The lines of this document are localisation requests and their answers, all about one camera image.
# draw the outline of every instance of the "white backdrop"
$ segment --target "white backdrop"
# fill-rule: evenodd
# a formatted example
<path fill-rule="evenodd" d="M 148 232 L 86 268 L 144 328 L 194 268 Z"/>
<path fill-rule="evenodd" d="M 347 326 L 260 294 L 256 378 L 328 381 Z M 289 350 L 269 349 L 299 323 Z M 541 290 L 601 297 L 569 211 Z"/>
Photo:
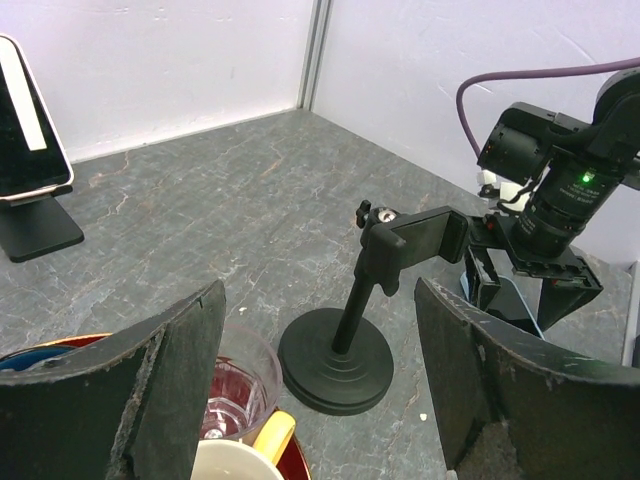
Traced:
<path fill-rule="evenodd" d="M 0 0 L 72 160 L 295 107 L 312 0 Z"/>
<path fill-rule="evenodd" d="M 494 70 L 640 56 L 639 24 L 632 0 L 334 1 L 314 110 L 476 192 L 475 159 L 455 111 L 458 85 Z M 484 144 L 515 101 L 590 120 L 606 78 L 472 87 L 471 127 Z M 576 244 L 612 262 L 640 258 L 639 212 L 640 193 L 621 187 Z"/>

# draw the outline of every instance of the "yellow handle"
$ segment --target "yellow handle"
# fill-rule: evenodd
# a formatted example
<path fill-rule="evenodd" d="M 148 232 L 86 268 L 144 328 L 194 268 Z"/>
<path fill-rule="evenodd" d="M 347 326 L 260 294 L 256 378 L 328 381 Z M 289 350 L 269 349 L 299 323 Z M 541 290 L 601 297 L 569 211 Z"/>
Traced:
<path fill-rule="evenodd" d="M 277 465 L 296 427 L 295 419 L 286 412 L 275 412 L 264 424 L 253 448 Z"/>

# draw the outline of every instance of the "table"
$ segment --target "table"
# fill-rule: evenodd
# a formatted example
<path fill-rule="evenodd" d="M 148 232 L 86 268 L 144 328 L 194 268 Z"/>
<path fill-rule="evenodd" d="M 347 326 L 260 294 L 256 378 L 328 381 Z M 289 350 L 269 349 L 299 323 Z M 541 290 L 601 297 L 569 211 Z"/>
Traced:
<path fill-rule="evenodd" d="M 407 213 L 451 205 L 479 215 L 486 208 L 476 196 L 302 111 L 74 169 L 75 191 L 60 202 L 86 241 L 24 264 L 0 258 L 0 353 L 123 329 L 216 278 L 227 289 L 227 323 L 250 326 L 275 348 L 300 314 L 344 306 L 360 248 L 354 212 L 361 200 Z M 589 261 L 605 291 L 547 339 L 619 362 L 631 279 Z M 374 291 L 366 317 L 384 333 L 395 360 L 393 384 L 375 408 L 329 417 L 285 391 L 281 407 L 298 420 L 315 479 L 445 478 L 412 299 L 420 276 L 460 292 L 462 271 L 462 264 L 433 259 L 403 272 L 394 297 Z M 533 299 L 539 285 L 519 283 Z"/>

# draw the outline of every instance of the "phone screen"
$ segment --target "phone screen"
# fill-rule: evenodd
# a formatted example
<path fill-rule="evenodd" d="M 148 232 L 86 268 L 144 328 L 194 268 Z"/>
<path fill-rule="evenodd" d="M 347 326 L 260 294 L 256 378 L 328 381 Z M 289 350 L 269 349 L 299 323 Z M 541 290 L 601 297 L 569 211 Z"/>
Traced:
<path fill-rule="evenodd" d="M 0 36 L 0 197 L 62 185 L 69 165 L 18 48 Z"/>

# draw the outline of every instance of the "round black base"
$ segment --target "round black base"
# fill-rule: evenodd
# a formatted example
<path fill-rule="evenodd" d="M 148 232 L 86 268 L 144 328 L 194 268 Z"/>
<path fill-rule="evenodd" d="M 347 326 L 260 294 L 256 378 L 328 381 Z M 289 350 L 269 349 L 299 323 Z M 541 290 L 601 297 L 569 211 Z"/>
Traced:
<path fill-rule="evenodd" d="M 331 344 L 343 310 L 322 308 L 293 321 L 280 340 L 284 383 L 309 408 L 328 415 L 356 415 L 376 405 L 391 385 L 393 357 L 382 333 L 360 320 L 349 352 Z"/>

